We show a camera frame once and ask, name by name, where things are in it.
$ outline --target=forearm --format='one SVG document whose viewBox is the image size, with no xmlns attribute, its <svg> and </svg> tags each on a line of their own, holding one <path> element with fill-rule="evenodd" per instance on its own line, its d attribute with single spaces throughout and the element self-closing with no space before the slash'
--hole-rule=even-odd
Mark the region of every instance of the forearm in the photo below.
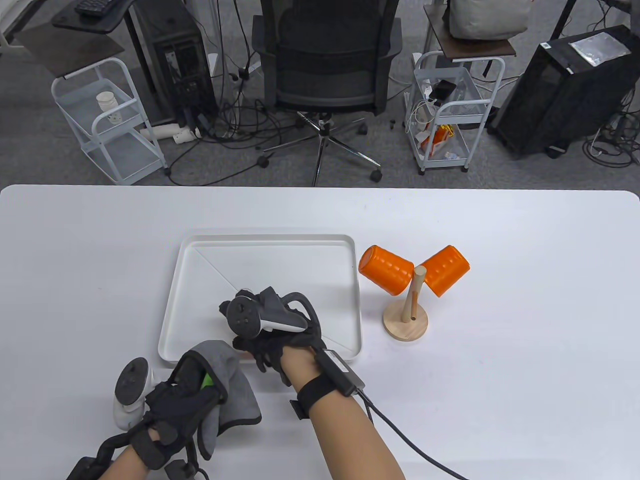
<svg viewBox="0 0 640 480">
<path fill-rule="evenodd" d="M 149 430 L 152 440 L 160 440 L 157 431 Z M 124 452 L 111 464 L 100 480 L 145 480 L 149 473 L 147 466 L 140 460 L 140 457 L 128 446 Z"/>
<path fill-rule="evenodd" d="M 313 353 L 285 348 L 282 368 L 299 391 L 320 375 Z M 396 459 L 352 397 L 334 391 L 309 411 L 333 480 L 404 480 Z"/>
</svg>

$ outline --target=white tray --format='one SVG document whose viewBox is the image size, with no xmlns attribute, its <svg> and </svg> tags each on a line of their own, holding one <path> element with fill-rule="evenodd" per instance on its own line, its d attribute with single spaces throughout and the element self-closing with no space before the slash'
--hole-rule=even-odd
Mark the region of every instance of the white tray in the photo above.
<svg viewBox="0 0 640 480">
<path fill-rule="evenodd" d="M 199 235 L 180 246 L 158 353 L 177 362 L 207 339 L 231 344 L 218 306 L 248 288 L 304 294 L 314 306 L 328 348 L 345 360 L 362 348 L 360 288 L 353 239 L 344 235 Z M 302 306 L 292 304 L 304 312 Z"/>
</svg>

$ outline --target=orange cup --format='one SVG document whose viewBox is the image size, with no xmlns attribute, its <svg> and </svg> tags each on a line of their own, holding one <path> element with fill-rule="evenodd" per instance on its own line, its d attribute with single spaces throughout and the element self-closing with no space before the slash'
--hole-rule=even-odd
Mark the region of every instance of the orange cup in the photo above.
<svg viewBox="0 0 640 480">
<path fill-rule="evenodd" d="M 400 295 L 413 278 L 413 264 L 410 261 L 378 245 L 364 252 L 358 271 L 393 296 Z"/>
<path fill-rule="evenodd" d="M 454 246 L 446 246 L 421 265 L 427 269 L 424 283 L 438 297 L 444 295 L 462 276 L 470 270 L 469 262 Z"/>
</svg>

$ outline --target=round wooden base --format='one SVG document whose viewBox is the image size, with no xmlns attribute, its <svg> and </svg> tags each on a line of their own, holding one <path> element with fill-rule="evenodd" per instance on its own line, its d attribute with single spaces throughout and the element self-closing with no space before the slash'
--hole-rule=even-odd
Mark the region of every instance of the round wooden base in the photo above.
<svg viewBox="0 0 640 480">
<path fill-rule="evenodd" d="M 403 342 L 413 342 L 424 335 L 429 326 L 429 318 L 427 312 L 418 305 L 417 317 L 408 323 L 401 320 L 402 310 L 404 308 L 404 300 L 397 300 L 391 303 L 382 315 L 382 321 L 389 335 L 396 340 Z"/>
</svg>

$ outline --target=tray rim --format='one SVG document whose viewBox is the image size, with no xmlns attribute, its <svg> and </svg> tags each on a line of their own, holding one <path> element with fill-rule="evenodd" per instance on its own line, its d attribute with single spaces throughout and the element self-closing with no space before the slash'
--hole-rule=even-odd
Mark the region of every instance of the tray rim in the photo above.
<svg viewBox="0 0 640 480">
<path fill-rule="evenodd" d="M 345 358 L 347 362 L 353 362 L 358 358 L 360 353 L 362 352 L 362 306 L 360 304 L 360 279 L 358 277 L 358 257 L 356 254 L 356 244 L 354 239 L 347 234 L 320 234 L 320 233 L 201 233 L 187 236 L 182 242 L 180 242 L 180 250 L 178 252 L 178 256 L 176 258 L 175 267 L 173 269 L 173 276 L 171 280 L 171 287 L 169 290 L 169 295 L 167 297 L 166 307 L 164 309 L 164 316 L 162 321 L 162 327 L 160 329 L 160 336 L 158 338 L 157 352 L 160 358 L 169 364 L 175 365 L 178 360 L 171 360 L 166 357 L 163 350 L 166 349 L 166 343 L 168 340 L 168 324 L 170 323 L 170 310 L 175 302 L 175 297 L 177 295 L 177 286 L 180 283 L 180 275 L 182 274 L 182 265 L 184 262 L 184 256 L 186 254 L 186 250 L 193 244 L 199 241 L 211 241 L 211 239 L 215 239 L 213 241 L 285 241 L 285 242 L 293 242 L 293 241 L 342 241 L 343 243 L 347 243 L 349 245 L 349 249 L 351 250 L 351 254 L 353 255 L 353 280 L 355 285 L 355 298 L 356 298 L 356 327 L 358 330 L 358 349 L 355 351 L 354 355 L 351 358 Z M 253 360 L 242 359 L 240 360 L 242 363 L 253 363 Z"/>
</svg>

